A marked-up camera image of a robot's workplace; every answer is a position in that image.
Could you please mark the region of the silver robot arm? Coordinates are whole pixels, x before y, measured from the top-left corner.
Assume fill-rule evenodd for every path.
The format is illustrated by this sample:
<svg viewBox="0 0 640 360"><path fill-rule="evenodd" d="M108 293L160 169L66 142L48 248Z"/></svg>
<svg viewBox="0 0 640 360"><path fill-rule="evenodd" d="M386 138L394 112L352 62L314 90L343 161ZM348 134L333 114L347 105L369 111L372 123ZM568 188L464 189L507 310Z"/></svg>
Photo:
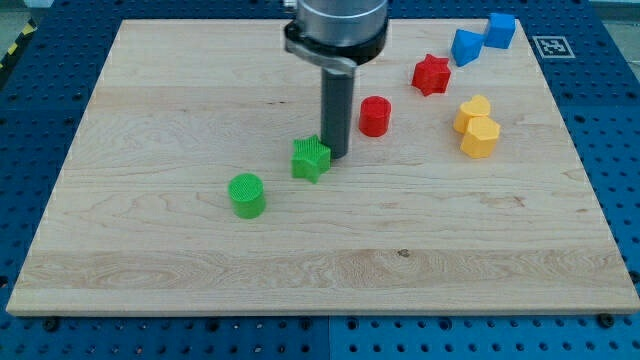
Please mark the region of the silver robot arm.
<svg viewBox="0 0 640 360"><path fill-rule="evenodd" d="M387 0L295 0L284 49L333 75L352 78L384 48Z"/></svg>

